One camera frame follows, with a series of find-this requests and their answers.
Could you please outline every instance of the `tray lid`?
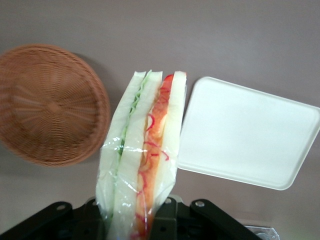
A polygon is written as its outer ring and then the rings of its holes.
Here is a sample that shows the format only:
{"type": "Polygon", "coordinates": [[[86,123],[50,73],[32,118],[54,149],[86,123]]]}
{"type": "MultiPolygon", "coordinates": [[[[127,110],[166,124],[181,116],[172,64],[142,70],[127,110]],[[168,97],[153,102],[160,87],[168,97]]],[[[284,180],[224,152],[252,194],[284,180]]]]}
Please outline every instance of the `tray lid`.
{"type": "Polygon", "coordinates": [[[178,167],[285,190],[319,129],[318,107],[203,77],[183,121],[178,167]]]}

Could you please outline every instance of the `packaged sandwich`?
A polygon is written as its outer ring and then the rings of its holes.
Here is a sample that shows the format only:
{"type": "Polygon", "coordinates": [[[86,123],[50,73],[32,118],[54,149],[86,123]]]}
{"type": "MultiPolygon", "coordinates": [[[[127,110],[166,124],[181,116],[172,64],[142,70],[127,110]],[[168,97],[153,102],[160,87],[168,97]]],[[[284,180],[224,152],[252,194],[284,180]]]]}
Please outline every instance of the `packaged sandwich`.
{"type": "Polygon", "coordinates": [[[101,148],[96,202],[108,240],[146,240],[176,183],[186,73],[135,72],[101,148]]]}

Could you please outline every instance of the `sandwich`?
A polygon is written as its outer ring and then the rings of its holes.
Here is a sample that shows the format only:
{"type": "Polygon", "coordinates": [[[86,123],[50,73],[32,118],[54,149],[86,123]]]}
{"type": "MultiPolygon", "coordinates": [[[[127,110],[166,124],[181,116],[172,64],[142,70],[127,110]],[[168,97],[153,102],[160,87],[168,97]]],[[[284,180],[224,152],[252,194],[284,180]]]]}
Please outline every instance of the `sandwich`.
{"type": "Polygon", "coordinates": [[[108,240],[146,240],[176,182],[186,73],[135,72],[101,148],[96,202],[108,240]]]}

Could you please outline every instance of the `screw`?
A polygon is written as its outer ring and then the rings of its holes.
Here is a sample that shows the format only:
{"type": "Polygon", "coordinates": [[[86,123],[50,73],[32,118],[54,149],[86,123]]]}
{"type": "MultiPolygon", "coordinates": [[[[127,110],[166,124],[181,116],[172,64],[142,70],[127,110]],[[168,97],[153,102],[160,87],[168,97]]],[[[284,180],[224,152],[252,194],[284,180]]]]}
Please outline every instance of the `screw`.
{"type": "Polygon", "coordinates": [[[196,202],[195,202],[195,205],[196,205],[197,207],[199,207],[199,208],[202,208],[202,207],[205,206],[205,203],[204,203],[203,201],[196,201],[196,202]]]}
{"type": "Polygon", "coordinates": [[[167,198],[165,201],[164,201],[165,204],[170,204],[172,203],[171,199],[170,198],[167,198]]]}
{"type": "Polygon", "coordinates": [[[66,205],[63,205],[63,204],[56,207],[56,209],[57,209],[58,211],[63,210],[63,209],[65,209],[65,208],[66,208],[66,205]]]}

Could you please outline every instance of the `woven basket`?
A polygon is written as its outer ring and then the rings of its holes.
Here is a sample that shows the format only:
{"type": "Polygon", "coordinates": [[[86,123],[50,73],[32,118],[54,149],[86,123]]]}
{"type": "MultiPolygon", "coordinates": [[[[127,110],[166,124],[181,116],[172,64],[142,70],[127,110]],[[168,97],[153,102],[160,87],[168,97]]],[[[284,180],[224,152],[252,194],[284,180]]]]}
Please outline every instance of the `woven basket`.
{"type": "Polygon", "coordinates": [[[109,124],[107,92],[76,55],[31,44],[0,57],[0,139],[23,159],[79,163],[101,147],[109,124]]]}

